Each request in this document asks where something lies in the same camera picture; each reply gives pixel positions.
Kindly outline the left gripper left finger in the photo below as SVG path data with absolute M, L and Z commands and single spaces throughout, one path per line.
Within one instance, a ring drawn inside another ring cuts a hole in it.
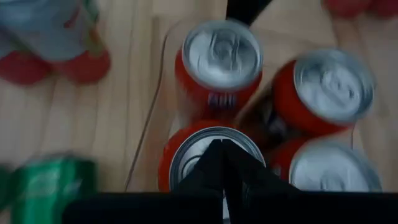
M 223 142 L 213 140 L 170 191 L 162 223 L 223 223 Z

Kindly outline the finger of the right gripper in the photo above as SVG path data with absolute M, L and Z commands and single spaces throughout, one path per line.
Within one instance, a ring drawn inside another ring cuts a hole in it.
M 251 26 L 272 0 L 228 0 L 226 19 Z

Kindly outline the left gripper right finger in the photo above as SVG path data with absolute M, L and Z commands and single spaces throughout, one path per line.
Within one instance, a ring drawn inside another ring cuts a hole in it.
M 224 189 L 231 223 L 265 220 L 263 212 L 295 207 L 306 193 L 281 180 L 231 140 L 223 140 Z

